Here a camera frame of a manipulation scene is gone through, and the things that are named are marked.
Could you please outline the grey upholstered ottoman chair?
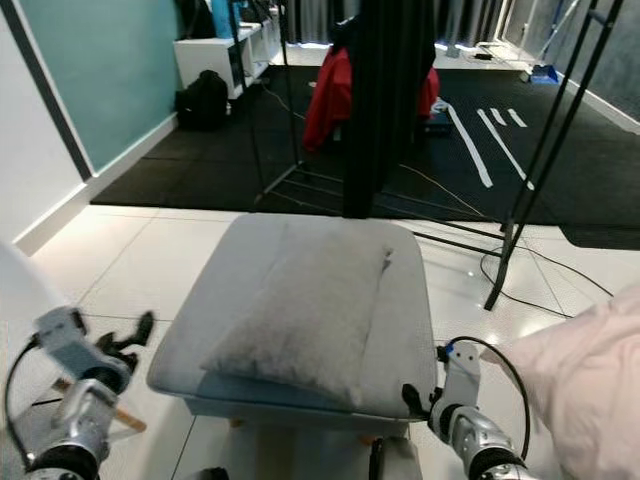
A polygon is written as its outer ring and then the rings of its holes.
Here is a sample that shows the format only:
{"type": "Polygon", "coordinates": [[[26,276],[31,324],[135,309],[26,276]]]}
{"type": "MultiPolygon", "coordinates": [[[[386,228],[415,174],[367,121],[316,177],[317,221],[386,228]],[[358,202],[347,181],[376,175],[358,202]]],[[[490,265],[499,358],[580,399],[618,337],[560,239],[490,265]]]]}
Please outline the grey upholstered ottoman chair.
{"type": "Polygon", "coordinates": [[[436,365],[419,242],[411,230],[390,221],[349,221],[361,236],[385,241],[393,250],[361,362],[361,404],[343,406],[319,393],[273,381],[219,375],[200,367],[210,349],[227,337],[234,315],[250,306],[270,262],[287,251],[285,239],[338,224],[339,218],[270,212],[234,220],[160,340],[148,366],[148,387],[182,399],[197,416],[402,435],[416,421],[403,401],[402,387],[415,385],[426,396],[436,385],[436,365]]]}

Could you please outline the grey square pillow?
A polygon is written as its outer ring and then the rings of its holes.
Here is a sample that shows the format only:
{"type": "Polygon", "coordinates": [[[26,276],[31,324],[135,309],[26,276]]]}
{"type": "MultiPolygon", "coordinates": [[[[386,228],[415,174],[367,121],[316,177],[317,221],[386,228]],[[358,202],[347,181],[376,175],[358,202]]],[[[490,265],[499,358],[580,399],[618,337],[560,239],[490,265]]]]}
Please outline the grey square pillow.
{"type": "Polygon", "coordinates": [[[285,224],[280,248],[250,306],[200,367],[358,406],[372,311],[396,247],[338,219],[285,224]]]}

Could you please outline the brown wooden stick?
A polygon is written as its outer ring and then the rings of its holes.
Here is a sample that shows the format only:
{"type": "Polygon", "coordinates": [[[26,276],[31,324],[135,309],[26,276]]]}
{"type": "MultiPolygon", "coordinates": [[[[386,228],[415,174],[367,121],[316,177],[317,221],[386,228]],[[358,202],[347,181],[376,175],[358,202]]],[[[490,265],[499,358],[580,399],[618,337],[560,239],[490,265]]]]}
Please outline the brown wooden stick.
{"type": "MultiPolygon", "coordinates": [[[[55,380],[52,388],[59,390],[60,393],[68,393],[70,388],[72,388],[72,384],[70,384],[68,380],[58,379],[55,380]]],[[[120,406],[115,407],[115,420],[122,422],[122,424],[128,426],[129,429],[137,431],[137,433],[143,433],[143,431],[146,431],[148,428],[145,421],[138,419],[133,413],[120,406]]]]}

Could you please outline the black metal clothes rack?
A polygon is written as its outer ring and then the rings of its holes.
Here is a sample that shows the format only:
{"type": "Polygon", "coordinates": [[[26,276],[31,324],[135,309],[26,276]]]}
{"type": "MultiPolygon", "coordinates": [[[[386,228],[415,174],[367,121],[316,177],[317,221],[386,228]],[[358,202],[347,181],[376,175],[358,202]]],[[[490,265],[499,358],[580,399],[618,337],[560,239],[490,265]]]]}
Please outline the black metal clothes rack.
{"type": "MultiPolygon", "coordinates": [[[[573,119],[579,113],[582,101],[588,93],[589,84],[593,81],[596,67],[602,59],[614,26],[620,19],[620,13],[626,0],[611,0],[611,5],[605,10],[599,8],[600,1],[602,0],[588,0],[588,6],[582,13],[579,37],[573,45],[570,65],[561,74],[562,78],[558,84],[556,97],[550,105],[530,164],[526,166],[525,173],[527,178],[535,184],[534,189],[532,191],[526,189],[525,183],[521,179],[518,182],[516,196],[513,198],[511,209],[509,209],[506,218],[500,221],[500,229],[497,233],[489,234],[490,238],[498,239],[500,242],[498,250],[489,250],[489,248],[479,246],[471,247],[471,251],[480,253],[483,259],[495,257],[498,260],[495,273],[489,273],[486,269],[481,270],[481,273],[492,285],[483,305],[485,310],[493,310],[499,298],[506,293],[504,287],[506,287],[509,264],[511,264],[512,257],[515,256],[515,251],[520,247],[521,237],[524,234],[527,221],[529,221],[532,207],[538,202],[544,188],[548,187],[550,174],[556,168],[558,156],[561,154],[564,141],[570,132],[573,119]]],[[[294,156],[293,163],[273,180],[266,180],[262,175],[264,161],[262,161],[260,151],[253,148],[253,166],[255,166],[257,179],[259,179],[260,191],[257,192],[255,200],[253,200],[252,209],[259,209],[265,198],[282,197],[283,193],[279,191],[280,186],[296,186],[307,189],[307,191],[320,193],[320,195],[338,197],[342,201],[342,205],[337,210],[337,215],[343,216],[343,183],[346,177],[334,180],[335,184],[342,188],[339,192],[335,192],[334,189],[310,186],[310,184],[298,180],[298,177],[308,177],[310,173],[308,173],[305,163],[298,157],[300,143],[297,138],[291,137],[289,142],[291,142],[291,152],[294,156]]],[[[372,209],[374,207],[388,209],[388,204],[380,201],[383,196],[385,196],[384,189],[375,196],[375,200],[372,201],[372,209]]]]}

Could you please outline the pale pink bedding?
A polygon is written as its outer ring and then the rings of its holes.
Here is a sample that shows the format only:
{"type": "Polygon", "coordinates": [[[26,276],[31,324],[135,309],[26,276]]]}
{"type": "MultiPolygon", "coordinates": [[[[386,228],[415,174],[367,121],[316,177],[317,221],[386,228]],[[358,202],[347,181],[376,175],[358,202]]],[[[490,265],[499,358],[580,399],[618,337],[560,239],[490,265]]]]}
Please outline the pale pink bedding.
{"type": "Polygon", "coordinates": [[[640,480],[640,282],[499,347],[550,436],[543,477],[640,480]]]}

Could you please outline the black floor mat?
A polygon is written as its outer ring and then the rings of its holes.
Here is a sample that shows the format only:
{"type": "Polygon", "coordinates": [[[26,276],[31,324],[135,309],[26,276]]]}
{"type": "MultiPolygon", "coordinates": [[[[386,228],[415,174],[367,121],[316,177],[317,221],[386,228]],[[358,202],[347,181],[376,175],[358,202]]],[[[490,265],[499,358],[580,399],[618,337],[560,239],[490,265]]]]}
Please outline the black floor mat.
{"type": "MultiPolygon", "coordinates": [[[[334,189],[346,173],[340,150],[308,152],[301,146],[305,113],[314,92],[317,69],[269,70],[268,84],[234,102],[227,123],[215,131],[174,131],[105,191],[100,205],[227,211],[303,212],[335,215],[342,201],[296,186],[280,186],[259,209],[260,191],[253,148],[260,151],[262,175],[273,180],[293,163],[291,142],[300,143],[300,159],[310,186],[334,189]]],[[[516,70],[444,69],[442,97],[460,114],[483,156],[494,186],[485,188],[457,129],[428,134],[415,151],[393,166],[381,202],[372,215],[385,219],[492,221],[506,218],[520,177],[476,114],[484,109],[522,169],[529,166],[550,105],[552,84],[529,84],[516,70]],[[497,108],[507,125],[495,122],[497,108]],[[520,128],[508,114],[525,120],[520,128]]],[[[626,131],[582,101],[548,187],[532,207],[527,224],[562,229],[572,244],[584,248],[640,251],[640,134],[626,131]]]]}

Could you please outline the black backpack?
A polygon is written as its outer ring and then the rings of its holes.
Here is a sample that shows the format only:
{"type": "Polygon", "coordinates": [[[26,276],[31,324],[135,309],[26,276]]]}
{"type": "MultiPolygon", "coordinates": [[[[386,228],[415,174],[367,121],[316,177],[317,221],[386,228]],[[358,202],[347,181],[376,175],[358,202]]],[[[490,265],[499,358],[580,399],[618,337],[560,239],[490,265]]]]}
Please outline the black backpack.
{"type": "Polygon", "coordinates": [[[215,70],[202,70],[196,81],[175,93],[174,105],[179,129],[215,131],[227,122],[227,83],[215,70]]]}

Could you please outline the long white tape strip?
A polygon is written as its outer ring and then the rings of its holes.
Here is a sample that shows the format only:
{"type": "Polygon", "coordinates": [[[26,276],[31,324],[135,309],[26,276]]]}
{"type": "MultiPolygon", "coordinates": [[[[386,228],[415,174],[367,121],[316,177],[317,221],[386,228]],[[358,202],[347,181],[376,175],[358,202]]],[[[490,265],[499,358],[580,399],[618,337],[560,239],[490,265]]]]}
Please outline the long white tape strip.
{"type": "Polygon", "coordinates": [[[484,109],[477,109],[476,114],[480,116],[481,120],[483,120],[485,127],[489,129],[490,134],[492,134],[493,140],[497,142],[497,145],[500,147],[500,150],[502,150],[503,154],[506,155],[507,159],[509,160],[509,163],[511,163],[512,168],[515,169],[515,172],[518,175],[518,177],[520,177],[522,182],[525,183],[525,188],[530,189],[530,191],[532,191],[532,189],[534,189],[535,187],[535,184],[531,182],[531,180],[529,179],[529,175],[525,173],[525,170],[522,169],[522,166],[520,165],[520,163],[518,163],[518,161],[515,159],[515,155],[513,155],[512,152],[509,151],[509,148],[506,145],[506,142],[503,141],[503,138],[500,137],[498,129],[495,128],[494,122],[492,118],[490,118],[490,115],[486,113],[484,109]]]}
{"type": "Polygon", "coordinates": [[[445,111],[447,111],[449,118],[451,118],[452,123],[454,124],[454,128],[457,129],[458,133],[460,133],[461,140],[463,141],[463,145],[467,148],[468,155],[470,155],[472,161],[474,161],[474,165],[476,168],[477,175],[479,175],[480,182],[483,183],[485,188],[492,188],[494,186],[494,180],[492,179],[492,175],[490,175],[489,170],[486,169],[486,164],[484,163],[483,156],[480,155],[479,150],[475,145],[474,140],[470,136],[470,133],[467,132],[465,127],[465,123],[462,122],[460,114],[457,113],[456,109],[453,108],[449,102],[442,102],[444,105],[445,111]]]}

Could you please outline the white shelf cabinet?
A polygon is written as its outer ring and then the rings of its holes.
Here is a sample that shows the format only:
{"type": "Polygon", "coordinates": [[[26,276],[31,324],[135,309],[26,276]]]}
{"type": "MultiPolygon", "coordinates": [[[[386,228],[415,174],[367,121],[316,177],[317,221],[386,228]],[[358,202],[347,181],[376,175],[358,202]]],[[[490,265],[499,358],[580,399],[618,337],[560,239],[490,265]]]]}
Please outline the white shelf cabinet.
{"type": "Polygon", "coordinates": [[[280,14],[271,9],[260,23],[239,23],[237,40],[192,38],[174,42],[175,60],[183,87],[189,87],[205,70],[224,79],[229,99],[238,99],[244,88],[260,83],[271,60],[282,50],[280,14]]]}

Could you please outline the red cloth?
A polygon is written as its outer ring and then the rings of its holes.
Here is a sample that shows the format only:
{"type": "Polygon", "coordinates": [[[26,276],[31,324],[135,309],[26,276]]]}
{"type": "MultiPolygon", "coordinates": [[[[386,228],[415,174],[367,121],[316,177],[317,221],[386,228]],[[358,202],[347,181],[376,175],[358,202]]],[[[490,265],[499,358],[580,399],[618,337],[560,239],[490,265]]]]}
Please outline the red cloth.
{"type": "MultiPolygon", "coordinates": [[[[434,68],[436,46],[425,47],[425,73],[417,99],[415,122],[411,128],[417,136],[422,124],[433,114],[433,105],[438,100],[440,81],[434,68]]],[[[348,46],[332,45],[326,52],[324,63],[317,73],[314,96],[308,105],[303,129],[303,148],[308,152],[319,152],[332,134],[349,119],[352,109],[353,59],[348,46]]]]}

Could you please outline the black hanging garment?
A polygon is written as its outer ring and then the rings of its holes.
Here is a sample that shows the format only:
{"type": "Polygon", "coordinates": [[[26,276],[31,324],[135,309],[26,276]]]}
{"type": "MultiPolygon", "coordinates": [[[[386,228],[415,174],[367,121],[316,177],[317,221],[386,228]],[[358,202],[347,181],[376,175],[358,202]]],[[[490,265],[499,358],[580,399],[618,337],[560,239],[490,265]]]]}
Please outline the black hanging garment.
{"type": "Polygon", "coordinates": [[[433,68],[433,0],[361,0],[351,42],[352,110],[344,124],[342,215],[364,219],[410,151],[422,84],[433,68]]]}

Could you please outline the blue item on shelf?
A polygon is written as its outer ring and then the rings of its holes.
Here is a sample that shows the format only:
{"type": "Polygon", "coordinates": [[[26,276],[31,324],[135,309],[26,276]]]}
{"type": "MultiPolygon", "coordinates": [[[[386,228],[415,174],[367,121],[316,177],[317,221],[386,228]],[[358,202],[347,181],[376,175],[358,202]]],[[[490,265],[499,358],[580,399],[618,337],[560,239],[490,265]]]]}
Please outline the blue item on shelf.
{"type": "Polygon", "coordinates": [[[218,38],[234,38],[241,27],[239,0],[207,0],[210,6],[215,36],[218,38]]]}

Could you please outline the small blue floor object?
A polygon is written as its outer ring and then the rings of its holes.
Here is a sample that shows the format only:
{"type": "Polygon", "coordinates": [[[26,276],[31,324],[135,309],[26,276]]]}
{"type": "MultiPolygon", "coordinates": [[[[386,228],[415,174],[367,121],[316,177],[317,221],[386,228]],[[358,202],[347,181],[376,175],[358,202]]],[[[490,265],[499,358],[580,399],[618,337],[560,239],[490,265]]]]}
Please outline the small blue floor object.
{"type": "Polygon", "coordinates": [[[561,73],[552,64],[536,64],[527,73],[526,81],[530,84],[558,84],[561,73]]]}

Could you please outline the grey striped curtain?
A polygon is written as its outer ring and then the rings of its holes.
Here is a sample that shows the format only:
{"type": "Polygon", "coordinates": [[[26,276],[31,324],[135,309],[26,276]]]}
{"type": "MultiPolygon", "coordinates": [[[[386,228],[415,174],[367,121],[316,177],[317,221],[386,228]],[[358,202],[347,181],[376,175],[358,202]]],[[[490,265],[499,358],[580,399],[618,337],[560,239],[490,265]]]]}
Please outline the grey striped curtain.
{"type": "MultiPolygon", "coordinates": [[[[358,14],[361,0],[282,0],[288,44],[332,44],[334,28],[358,14]]],[[[472,47],[497,37],[508,0],[430,0],[435,42],[472,47]]]]}

